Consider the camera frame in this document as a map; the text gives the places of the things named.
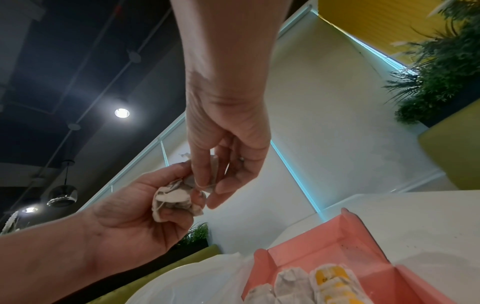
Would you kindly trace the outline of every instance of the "recessed light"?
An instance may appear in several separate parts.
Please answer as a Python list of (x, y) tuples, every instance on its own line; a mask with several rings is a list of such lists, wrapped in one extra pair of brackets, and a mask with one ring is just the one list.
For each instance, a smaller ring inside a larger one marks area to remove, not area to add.
[(35, 207), (28, 207), (28, 208), (25, 208), (24, 210), (22, 210), (23, 213), (32, 213), (32, 212), (35, 212), (37, 211), (38, 208), (35, 208)]
[(115, 116), (119, 118), (127, 118), (130, 116), (130, 111), (124, 108), (119, 108), (115, 110)]

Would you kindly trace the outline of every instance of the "black ceiling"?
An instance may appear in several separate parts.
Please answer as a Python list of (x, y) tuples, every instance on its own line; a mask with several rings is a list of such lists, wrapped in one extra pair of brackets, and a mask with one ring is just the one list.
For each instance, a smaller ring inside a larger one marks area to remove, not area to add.
[[(305, 2), (294, 1), (289, 16)], [(67, 124), (79, 119), (129, 62), (128, 51), (137, 50), (170, 9), (168, 0), (44, 0), (41, 5), (45, 9), (44, 16), (40, 21), (31, 22), (9, 83), (0, 84), (7, 87), (0, 101), (4, 105), (0, 113), (0, 164), (37, 167), (36, 173), (64, 140), (69, 132)], [(92, 50), (111, 16), (111, 24)], [(170, 14), (141, 51), (141, 63), (130, 65), (114, 81), (79, 123), (81, 130), (67, 138), (49, 164), (48, 168), (55, 170), (44, 174), (45, 182), (34, 185), (14, 207), (29, 184), (0, 184), (0, 216), (38, 201), (61, 173), (62, 161), (74, 159), (99, 128), (111, 119), (111, 113), (105, 112), (109, 98), (128, 96), (179, 41), (175, 19)], [(78, 73), (89, 52), (89, 59)], [(88, 176), (95, 182), (81, 193), (82, 202), (103, 187), (185, 109), (184, 94), (158, 102), (165, 106), (160, 112), (149, 114), (150, 118), (145, 120), (148, 124), (138, 131), (141, 136), (131, 141), (108, 166), (99, 163), (101, 174)], [(69, 212), (80, 206), (70, 208)]]

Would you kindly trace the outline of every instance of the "hand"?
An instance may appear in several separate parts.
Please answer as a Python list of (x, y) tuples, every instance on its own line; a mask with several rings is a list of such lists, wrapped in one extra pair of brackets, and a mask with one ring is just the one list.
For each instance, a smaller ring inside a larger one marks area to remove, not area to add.
[(212, 148), (219, 158), (217, 185), (206, 201), (213, 209), (258, 176), (270, 146), (269, 119), (263, 89), (250, 96), (221, 96), (201, 76), (192, 74), (190, 79), (186, 89), (187, 137), (200, 189), (210, 183)]
[[(163, 209), (157, 223), (152, 218), (152, 199), (161, 186), (191, 174), (190, 162), (147, 173), (103, 201), (86, 209), (92, 231), (90, 259), (101, 276), (143, 265), (166, 253), (180, 241), (194, 220), (186, 210)], [(202, 208), (205, 200), (194, 190), (192, 202)]]

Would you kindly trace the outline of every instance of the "white wall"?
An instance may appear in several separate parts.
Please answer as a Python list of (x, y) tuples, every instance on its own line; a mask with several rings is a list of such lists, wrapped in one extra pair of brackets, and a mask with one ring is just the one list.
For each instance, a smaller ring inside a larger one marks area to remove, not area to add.
[[(185, 123), (163, 141), (170, 164), (189, 152)], [(271, 148), (260, 176), (215, 210), (205, 208), (195, 223), (207, 222), (212, 242), (224, 253), (251, 254), (267, 248), (287, 227), (315, 211)]]
[(347, 38), (313, 13), (277, 42), (265, 93), (273, 141), (320, 209), (438, 172), (418, 131), (395, 121), (384, 84)]

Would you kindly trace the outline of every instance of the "crumpled paper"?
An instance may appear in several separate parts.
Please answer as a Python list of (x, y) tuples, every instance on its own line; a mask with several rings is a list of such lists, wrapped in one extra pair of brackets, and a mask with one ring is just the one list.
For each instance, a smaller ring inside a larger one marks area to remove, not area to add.
[[(219, 168), (219, 158), (215, 155), (210, 157), (211, 174), (208, 187), (206, 187), (201, 194), (206, 197), (206, 193), (212, 193), (217, 180), (217, 171)], [(155, 222), (165, 222), (160, 216), (160, 211), (163, 208), (169, 209), (184, 209), (189, 211), (193, 216), (203, 215), (203, 210), (200, 206), (192, 203), (190, 199), (191, 192), (195, 189), (196, 183), (193, 174), (171, 182), (165, 187), (160, 187), (153, 196), (151, 204), (152, 216)]]

